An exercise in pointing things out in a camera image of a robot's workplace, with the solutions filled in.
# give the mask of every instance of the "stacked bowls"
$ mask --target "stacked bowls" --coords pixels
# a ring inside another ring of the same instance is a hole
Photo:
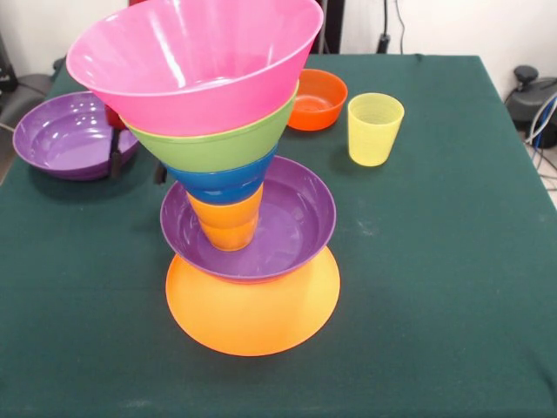
[[[209,241],[247,246],[323,21],[314,0],[150,0],[90,27],[70,74],[184,187]]]

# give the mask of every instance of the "purple plate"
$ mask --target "purple plate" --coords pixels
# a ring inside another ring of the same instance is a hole
[[[82,91],[53,98],[27,113],[14,132],[14,148],[24,161],[54,177],[93,180],[109,174],[111,137],[103,102]],[[125,164],[138,140],[122,131],[119,148]]]
[[[258,227],[242,250],[228,253],[211,245],[178,182],[160,211],[164,237],[178,255],[205,272],[244,283],[303,266],[327,245],[335,220],[334,200],[325,183],[282,157],[273,159],[265,175]]]

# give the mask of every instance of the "bowl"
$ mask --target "bowl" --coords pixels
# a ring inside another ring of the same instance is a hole
[[[164,137],[123,121],[144,147],[166,165],[185,172],[222,172],[248,165],[274,148],[286,128],[295,97],[296,91],[291,92],[290,99],[275,112],[253,124],[198,137]]]
[[[27,113],[14,131],[13,144],[25,162],[53,177],[93,180],[109,175],[111,138],[103,103],[82,91],[52,98]],[[138,146],[131,132],[120,133],[122,164]]]
[[[233,253],[215,248],[178,182],[160,212],[164,236],[175,253],[206,273],[241,283],[272,280],[305,265],[329,242],[335,220],[325,183],[304,166],[277,156],[265,175],[258,225],[246,248]]]
[[[66,65],[138,129],[206,135],[286,102],[322,22],[315,0],[150,0],[93,24]]]
[[[166,168],[195,199],[212,205],[229,205],[249,198],[258,190],[276,152],[275,145],[263,158],[223,172],[182,172]]]
[[[300,131],[328,128],[339,118],[347,96],[346,84],[334,74],[303,70],[288,126]]]

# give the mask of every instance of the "blue bowl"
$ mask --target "blue bowl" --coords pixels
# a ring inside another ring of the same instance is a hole
[[[229,205],[249,198],[258,190],[276,152],[275,145],[263,158],[223,172],[182,172],[166,168],[194,198],[213,205]]]

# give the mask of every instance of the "plate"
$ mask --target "plate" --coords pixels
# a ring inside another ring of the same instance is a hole
[[[48,100],[27,113],[13,143],[24,161],[54,177],[93,180],[109,174],[111,138],[104,104],[90,91],[81,91]],[[133,134],[122,131],[123,164],[137,148]]]
[[[234,252],[212,246],[179,183],[166,194],[160,221],[174,252],[195,267],[228,280],[257,282],[289,273],[315,257],[332,236],[336,209],[315,173],[275,157],[265,175],[258,227],[249,246]]]
[[[275,354],[308,340],[331,317],[339,293],[328,248],[266,283],[220,280],[178,256],[166,277],[166,300],[180,327],[206,347],[242,356]]]

